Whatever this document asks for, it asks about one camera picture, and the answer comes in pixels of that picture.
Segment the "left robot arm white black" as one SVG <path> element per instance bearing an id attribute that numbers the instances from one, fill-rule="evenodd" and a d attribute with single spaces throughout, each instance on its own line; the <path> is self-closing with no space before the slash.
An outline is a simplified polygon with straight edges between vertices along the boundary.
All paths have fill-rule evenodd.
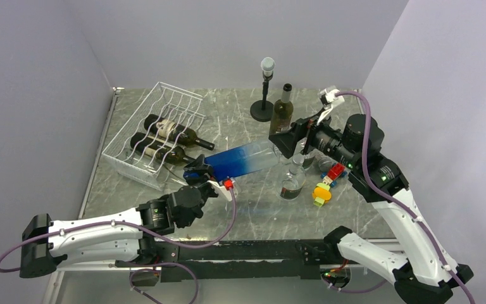
<path id="1" fill-rule="evenodd" d="M 156 259 L 155 239 L 189 227 L 203 217 L 209 198 L 233 201 L 233 165 L 200 156 L 184 168 L 186 185 L 122 212 L 86 220 L 34 216 L 22 234 L 21 278 L 41 277 L 59 267 L 99 260 L 147 266 Z"/>

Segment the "wine bottle with cream label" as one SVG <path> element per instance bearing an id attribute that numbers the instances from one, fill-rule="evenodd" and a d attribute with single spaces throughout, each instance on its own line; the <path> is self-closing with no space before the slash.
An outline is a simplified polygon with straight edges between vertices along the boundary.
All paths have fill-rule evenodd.
<path id="1" fill-rule="evenodd" d="M 173 143 L 184 146 L 200 146 L 210 151 L 215 148 L 213 143 L 201 139 L 194 129 L 155 114 L 148 115 L 144 120 L 143 126 L 148 132 Z"/>

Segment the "dark green wine bottle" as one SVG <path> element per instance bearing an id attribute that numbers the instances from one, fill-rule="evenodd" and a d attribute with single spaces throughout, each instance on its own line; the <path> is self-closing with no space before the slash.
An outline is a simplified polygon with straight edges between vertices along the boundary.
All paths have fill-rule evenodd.
<path id="1" fill-rule="evenodd" d="M 188 156 L 180 146 L 171 146 L 141 132 L 137 132 L 131 137 L 130 147 L 137 154 L 146 155 L 170 165 L 186 165 L 196 160 Z"/>

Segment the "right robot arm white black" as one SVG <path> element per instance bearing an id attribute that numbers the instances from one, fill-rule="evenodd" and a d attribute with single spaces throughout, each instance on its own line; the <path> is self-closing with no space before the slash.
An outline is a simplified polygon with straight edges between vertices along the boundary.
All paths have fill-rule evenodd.
<path id="1" fill-rule="evenodd" d="M 437 241 L 401 169 L 381 154 L 384 133 L 374 118 L 352 115 L 343 130 L 316 117 L 301 118 L 269 139 L 286 157 L 305 141 L 305 151 L 316 149 L 345 166 L 352 187 L 386 221 L 402 247 L 395 254 L 340 226 L 324 237 L 328 261 L 346 259 L 368 268 L 391 283 L 406 303 L 445 303 L 454 288 L 464 288 L 473 277 L 470 267 L 457 263 Z"/>

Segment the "blue square glass bottle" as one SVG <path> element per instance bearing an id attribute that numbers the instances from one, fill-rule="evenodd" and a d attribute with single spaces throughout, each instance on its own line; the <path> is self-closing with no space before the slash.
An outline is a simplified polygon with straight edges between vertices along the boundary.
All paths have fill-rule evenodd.
<path id="1" fill-rule="evenodd" d="M 204 162 L 213 168 L 213 177 L 220 181 L 274 167 L 280 163 L 281 155 L 272 142 L 263 139 L 207 156 Z"/>

